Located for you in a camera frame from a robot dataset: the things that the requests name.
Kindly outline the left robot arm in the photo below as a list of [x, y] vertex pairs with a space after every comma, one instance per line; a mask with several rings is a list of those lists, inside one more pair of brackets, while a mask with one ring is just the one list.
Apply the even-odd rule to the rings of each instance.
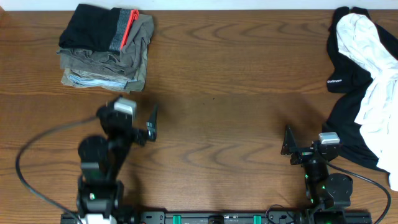
[[124, 184], [117, 179], [131, 146], [156, 141], [155, 106], [146, 129], [132, 126], [133, 115], [122, 103], [102, 106], [96, 113], [106, 137], [89, 136], [78, 147], [81, 176], [76, 205], [80, 223], [139, 223], [140, 216], [130, 205], [123, 205]]

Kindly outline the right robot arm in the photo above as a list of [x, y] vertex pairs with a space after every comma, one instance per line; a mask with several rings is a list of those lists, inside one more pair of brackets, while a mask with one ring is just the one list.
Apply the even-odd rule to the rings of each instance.
[[299, 147], [290, 126], [285, 127], [281, 154], [305, 172], [306, 196], [312, 207], [297, 212], [292, 223], [346, 223], [344, 209], [351, 205], [353, 180], [329, 173], [330, 161], [338, 157], [341, 140], [335, 132], [320, 133], [308, 147]]

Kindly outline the black leggings with red waistband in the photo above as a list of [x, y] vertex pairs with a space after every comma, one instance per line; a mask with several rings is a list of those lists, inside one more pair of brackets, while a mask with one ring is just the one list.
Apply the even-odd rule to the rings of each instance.
[[61, 48], [119, 52], [126, 45], [133, 22], [138, 18], [137, 9], [104, 9], [79, 4], [58, 45]]

